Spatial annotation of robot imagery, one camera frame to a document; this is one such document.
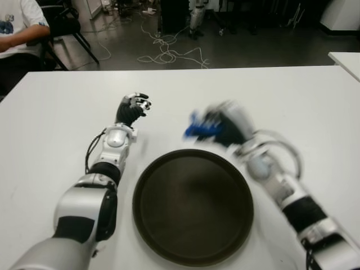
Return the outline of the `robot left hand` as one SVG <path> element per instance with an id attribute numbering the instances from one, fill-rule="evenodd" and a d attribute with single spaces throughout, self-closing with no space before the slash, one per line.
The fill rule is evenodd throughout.
<path id="1" fill-rule="evenodd" d="M 131 127 L 140 117 L 146 116 L 152 103 L 144 93 L 131 93 L 123 97 L 115 116 L 115 124 Z"/>

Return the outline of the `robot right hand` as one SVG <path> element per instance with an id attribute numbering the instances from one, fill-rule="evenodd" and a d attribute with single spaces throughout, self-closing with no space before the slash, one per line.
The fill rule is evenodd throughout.
<path id="1" fill-rule="evenodd" d="M 220 132 L 215 135 L 199 135 L 198 141 L 213 138 L 215 143 L 229 147 L 230 145 L 242 145 L 253 137 L 254 126 L 235 101 L 225 101 L 208 107 L 203 119 L 216 124 L 220 128 Z"/>

